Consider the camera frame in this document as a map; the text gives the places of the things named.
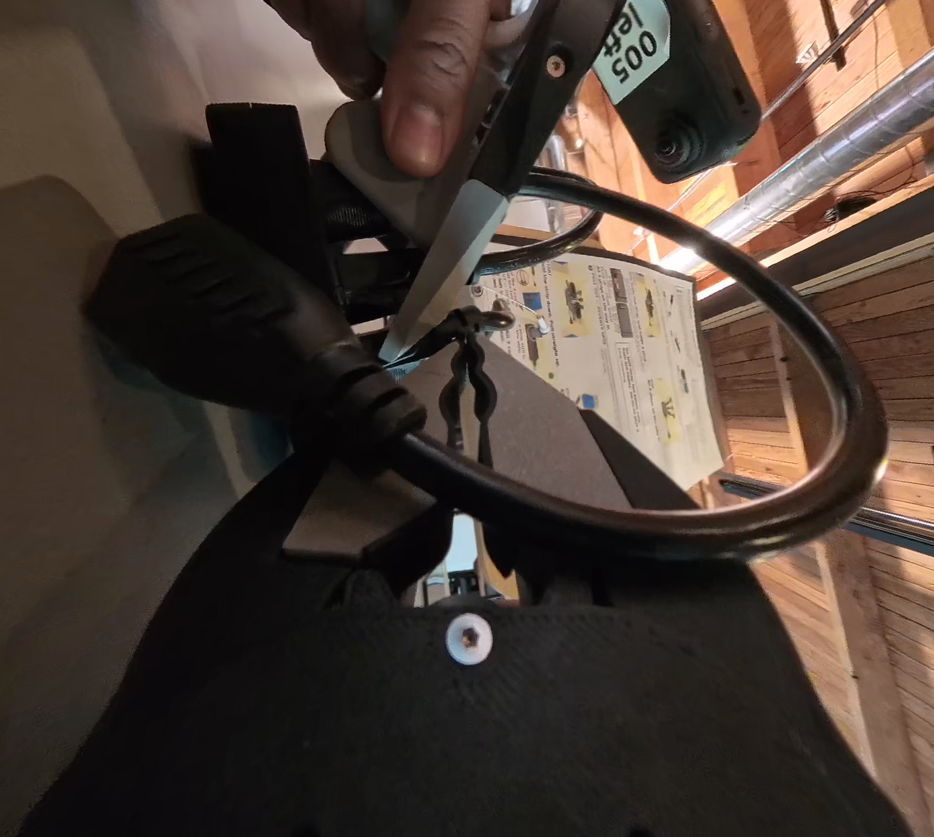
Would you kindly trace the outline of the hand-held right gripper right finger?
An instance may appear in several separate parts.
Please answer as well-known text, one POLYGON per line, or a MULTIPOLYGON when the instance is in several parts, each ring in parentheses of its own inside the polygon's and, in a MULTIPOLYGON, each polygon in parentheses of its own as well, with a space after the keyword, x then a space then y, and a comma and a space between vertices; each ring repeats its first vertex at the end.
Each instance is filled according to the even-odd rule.
POLYGON ((596 412, 579 409, 486 338, 478 344, 497 392, 488 433, 498 473, 563 500, 613 511, 699 508, 596 412))

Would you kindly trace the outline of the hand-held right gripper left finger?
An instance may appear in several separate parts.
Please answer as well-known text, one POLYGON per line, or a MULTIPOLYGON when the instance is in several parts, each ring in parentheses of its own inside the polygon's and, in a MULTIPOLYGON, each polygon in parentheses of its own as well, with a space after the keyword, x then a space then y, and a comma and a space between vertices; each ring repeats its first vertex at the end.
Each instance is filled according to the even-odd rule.
POLYGON ((366 478, 335 459, 282 551, 299 563, 374 571, 392 590, 410 590, 430 574, 447 574, 454 517, 451 507, 391 470, 366 478))

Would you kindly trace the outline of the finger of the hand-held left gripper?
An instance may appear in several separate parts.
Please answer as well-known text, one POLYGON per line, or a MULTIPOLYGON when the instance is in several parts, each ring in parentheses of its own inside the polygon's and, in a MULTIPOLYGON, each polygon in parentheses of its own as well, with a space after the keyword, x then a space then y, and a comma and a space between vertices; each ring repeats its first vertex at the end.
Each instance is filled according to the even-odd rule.
POLYGON ((442 223, 378 354, 390 364, 424 338, 457 304, 510 200, 479 180, 468 180, 442 223))

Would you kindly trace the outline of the black power strip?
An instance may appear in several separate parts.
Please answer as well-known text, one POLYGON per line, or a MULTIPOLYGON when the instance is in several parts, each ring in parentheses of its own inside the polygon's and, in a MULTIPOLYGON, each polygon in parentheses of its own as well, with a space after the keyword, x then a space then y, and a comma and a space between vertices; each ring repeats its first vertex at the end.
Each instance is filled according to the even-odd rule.
POLYGON ((332 163, 293 106, 212 103, 194 145, 204 211, 297 272, 354 325, 394 316, 424 254, 332 163))

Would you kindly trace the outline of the black power plug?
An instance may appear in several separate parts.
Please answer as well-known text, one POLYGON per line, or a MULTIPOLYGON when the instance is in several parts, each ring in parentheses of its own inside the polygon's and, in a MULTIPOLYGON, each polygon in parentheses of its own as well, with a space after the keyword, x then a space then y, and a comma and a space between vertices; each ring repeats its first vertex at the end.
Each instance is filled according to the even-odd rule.
POLYGON ((274 418, 298 452, 380 471, 427 423, 320 288, 206 215, 123 237, 85 315, 162 384, 274 418))

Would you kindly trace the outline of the person's left hand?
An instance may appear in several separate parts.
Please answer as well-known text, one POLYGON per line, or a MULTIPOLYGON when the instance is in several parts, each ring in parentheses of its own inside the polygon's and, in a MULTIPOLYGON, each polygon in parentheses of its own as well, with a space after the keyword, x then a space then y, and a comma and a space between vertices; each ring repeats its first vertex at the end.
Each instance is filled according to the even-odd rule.
POLYGON ((381 124, 391 163, 416 178, 438 173, 454 149, 487 27, 511 0, 412 0, 385 62, 366 40, 365 0, 269 0, 311 43, 341 91, 381 91, 381 124))

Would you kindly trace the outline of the printed instruction sheet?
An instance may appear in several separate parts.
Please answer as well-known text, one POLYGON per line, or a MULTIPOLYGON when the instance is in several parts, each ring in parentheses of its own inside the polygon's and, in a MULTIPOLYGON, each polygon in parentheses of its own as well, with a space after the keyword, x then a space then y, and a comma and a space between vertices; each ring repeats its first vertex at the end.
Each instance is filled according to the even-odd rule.
POLYGON ((514 326, 492 341, 595 412, 678 487, 721 469, 693 281, 587 249, 480 277, 463 300, 509 311, 514 326))

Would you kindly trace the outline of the dark board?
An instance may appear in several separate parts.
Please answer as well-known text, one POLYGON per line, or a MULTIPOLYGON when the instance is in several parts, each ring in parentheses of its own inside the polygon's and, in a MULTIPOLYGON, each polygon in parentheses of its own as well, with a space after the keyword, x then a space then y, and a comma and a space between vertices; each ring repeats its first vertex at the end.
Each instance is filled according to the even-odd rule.
POLYGON ((766 267, 809 306, 843 323, 932 304, 933 189, 854 215, 835 232, 766 267))

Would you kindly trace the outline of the metal rod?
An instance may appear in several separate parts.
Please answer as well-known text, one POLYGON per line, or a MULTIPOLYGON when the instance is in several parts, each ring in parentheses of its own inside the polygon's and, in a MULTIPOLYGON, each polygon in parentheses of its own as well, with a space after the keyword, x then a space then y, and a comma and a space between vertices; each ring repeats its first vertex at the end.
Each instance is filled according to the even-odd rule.
MULTIPOLYGON (((734 473, 718 473, 716 478, 726 493, 746 500, 784 490, 774 484, 734 473)), ((880 543, 933 555, 933 525, 926 520, 863 506, 851 517, 845 528, 880 543)))

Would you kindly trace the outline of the silver ventilation duct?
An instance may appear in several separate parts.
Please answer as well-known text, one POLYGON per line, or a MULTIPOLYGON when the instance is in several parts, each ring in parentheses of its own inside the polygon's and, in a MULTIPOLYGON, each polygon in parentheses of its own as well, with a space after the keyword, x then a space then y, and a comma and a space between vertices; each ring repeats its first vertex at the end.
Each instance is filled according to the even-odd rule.
POLYGON ((933 52, 929 51, 739 198, 705 230, 741 246, 918 138, 932 125, 932 118, 933 52))

